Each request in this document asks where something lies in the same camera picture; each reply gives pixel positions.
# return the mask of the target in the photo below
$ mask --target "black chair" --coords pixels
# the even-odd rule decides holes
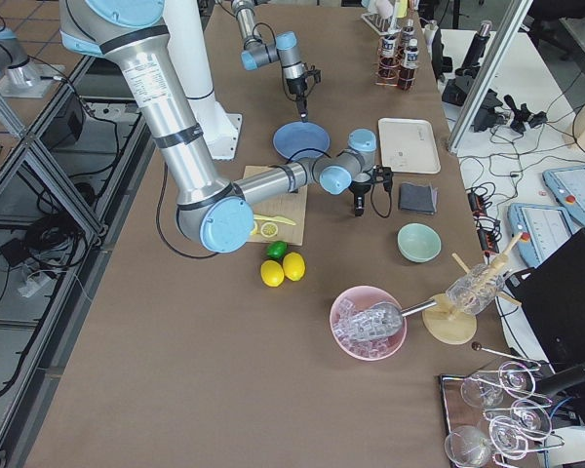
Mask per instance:
[[[562,18],[585,18],[585,0],[534,0],[527,14],[533,18],[528,32],[533,45],[537,47],[540,40],[546,41],[565,52],[562,59],[569,59],[571,48],[559,41],[554,31],[545,29],[543,23]]]

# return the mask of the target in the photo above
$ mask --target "black monitor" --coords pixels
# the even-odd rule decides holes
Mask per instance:
[[[520,283],[508,281],[522,302],[542,349],[562,371],[585,362],[585,229],[580,229]],[[572,405],[585,423],[585,384],[572,387]]]

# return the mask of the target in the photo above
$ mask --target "lemon slice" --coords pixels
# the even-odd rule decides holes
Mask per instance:
[[[271,221],[267,221],[260,226],[260,234],[262,237],[266,237],[270,239],[271,237],[275,237],[277,232],[279,231],[277,224]]]

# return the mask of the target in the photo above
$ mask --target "white tray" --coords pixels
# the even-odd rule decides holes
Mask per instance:
[[[379,119],[381,165],[395,173],[436,174],[440,171],[433,129],[426,120]]]

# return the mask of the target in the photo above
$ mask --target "mint green bowl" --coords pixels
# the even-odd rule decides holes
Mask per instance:
[[[397,234],[397,244],[401,254],[409,261],[424,263],[432,260],[442,248],[440,236],[425,224],[406,224]]]

